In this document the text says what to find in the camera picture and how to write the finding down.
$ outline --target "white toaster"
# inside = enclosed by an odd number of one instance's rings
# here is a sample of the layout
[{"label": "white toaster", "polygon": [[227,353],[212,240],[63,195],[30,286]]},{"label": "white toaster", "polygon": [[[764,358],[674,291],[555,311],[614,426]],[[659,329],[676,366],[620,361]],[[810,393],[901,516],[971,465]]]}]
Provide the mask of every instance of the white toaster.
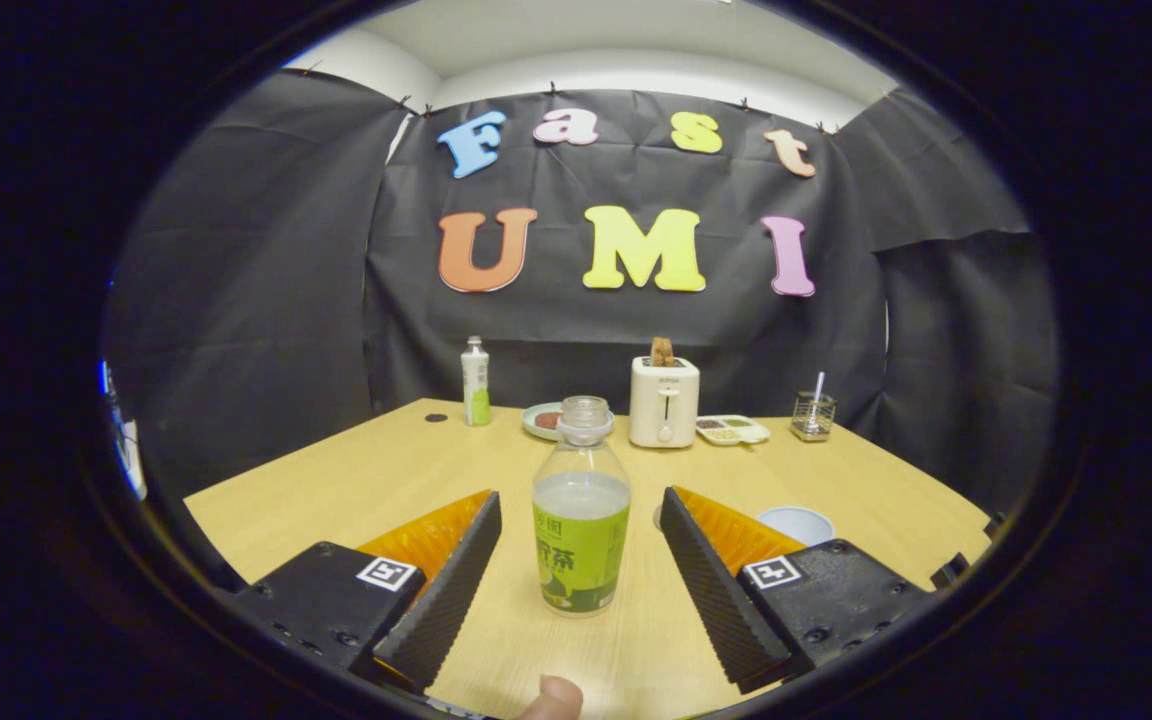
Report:
[{"label": "white toaster", "polygon": [[630,442],[641,447],[687,447],[696,439],[700,370],[675,357],[652,366],[650,357],[630,365]]}]

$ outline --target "finger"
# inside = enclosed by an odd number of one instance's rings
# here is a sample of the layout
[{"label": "finger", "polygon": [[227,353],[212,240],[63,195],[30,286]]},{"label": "finger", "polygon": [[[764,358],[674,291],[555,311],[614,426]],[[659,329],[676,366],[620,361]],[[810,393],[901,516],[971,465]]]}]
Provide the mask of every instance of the finger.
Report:
[{"label": "finger", "polygon": [[540,696],[522,711],[518,720],[577,720],[585,696],[570,680],[540,675]]}]

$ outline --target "metal pen holder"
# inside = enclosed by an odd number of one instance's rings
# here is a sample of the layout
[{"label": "metal pen holder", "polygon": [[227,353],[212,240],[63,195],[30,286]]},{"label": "metal pen holder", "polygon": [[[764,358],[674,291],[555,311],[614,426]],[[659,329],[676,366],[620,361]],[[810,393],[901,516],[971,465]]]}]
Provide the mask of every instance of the metal pen holder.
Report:
[{"label": "metal pen holder", "polygon": [[838,402],[828,395],[821,395],[813,401],[814,393],[799,392],[794,401],[794,418],[790,418],[790,432],[803,442],[824,442],[829,439],[833,430],[833,414]]}]

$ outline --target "blue letter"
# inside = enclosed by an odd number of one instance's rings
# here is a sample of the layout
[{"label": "blue letter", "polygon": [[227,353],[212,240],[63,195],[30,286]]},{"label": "blue letter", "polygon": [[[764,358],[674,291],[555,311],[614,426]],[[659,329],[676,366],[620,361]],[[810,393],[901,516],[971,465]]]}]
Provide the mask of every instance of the blue letter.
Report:
[{"label": "blue letter", "polygon": [[493,109],[438,136],[438,141],[447,143],[453,158],[456,158],[456,169],[452,170],[454,179],[462,179],[495,162],[495,152],[484,150],[483,146],[500,145],[500,131],[495,126],[503,121],[505,114],[500,109]]}]

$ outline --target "black curtain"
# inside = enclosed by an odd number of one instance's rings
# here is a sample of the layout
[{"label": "black curtain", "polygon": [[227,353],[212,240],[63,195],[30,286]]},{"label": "black curtain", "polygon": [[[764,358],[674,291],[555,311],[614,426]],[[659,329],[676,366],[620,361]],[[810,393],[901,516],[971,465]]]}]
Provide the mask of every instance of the black curtain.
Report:
[{"label": "black curtain", "polygon": [[[532,138],[550,109],[598,115],[593,145]],[[435,139],[500,109],[497,161],[453,179],[454,161]],[[715,119],[722,149],[680,150],[669,119],[679,111]],[[814,177],[790,173],[763,134],[785,128],[808,143]],[[416,397],[461,395],[458,355],[480,334],[492,354],[492,397],[531,406],[594,393],[628,410],[630,372],[652,336],[702,370],[702,414],[786,415],[795,391],[829,373],[841,420],[873,430],[882,381],[882,281],[863,213],[835,141],[794,120],[713,100],[635,91],[500,97],[414,120],[385,169],[367,251],[367,359],[378,411]],[[647,232],[665,209],[700,215],[696,256],[704,291],[662,291],[652,282],[590,290],[594,205],[630,211]],[[438,274],[439,220],[476,211],[475,264],[499,258],[502,209],[535,209],[526,260],[499,291],[454,291]],[[799,219],[808,273],[817,291],[772,291],[776,274],[764,215]]]},{"label": "black curtain", "polygon": [[362,258],[403,115],[369,88],[276,73],[147,199],[104,347],[151,497],[191,495],[370,418]]},{"label": "black curtain", "polygon": [[[535,141],[561,108],[598,115],[599,141]],[[491,109],[507,116],[499,159],[453,179],[438,137]],[[722,149],[679,149],[679,111],[715,119]],[[662,334],[702,369],[702,414],[789,414],[826,370],[842,424],[983,509],[1005,509],[1037,469],[1058,371],[1041,245],[972,143],[905,91],[836,135],[677,94],[503,97],[414,118],[387,165],[402,116],[353,83],[279,73],[147,202],[105,347],[169,497],[417,397],[458,400],[470,334],[492,353],[498,406],[590,392],[624,414],[627,365]],[[763,137],[782,128],[813,177]],[[594,205],[623,206],[642,232],[666,209],[698,214],[705,290],[585,287]],[[490,266],[503,209],[539,214],[515,282],[445,286],[439,220],[486,215],[473,259]],[[765,215],[805,225],[813,296],[772,291]]]},{"label": "black curtain", "polygon": [[986,511],[1041,469],[1058,347],[1043,248],[984,232],[879,252],[890,306],[877,441]]},{"label": "black curtain", "polygon": [[1041,241],[970,139],[902,88],[838,134],[890,313],[874,441],[984,510],[1041,468],[1059,347]]}]

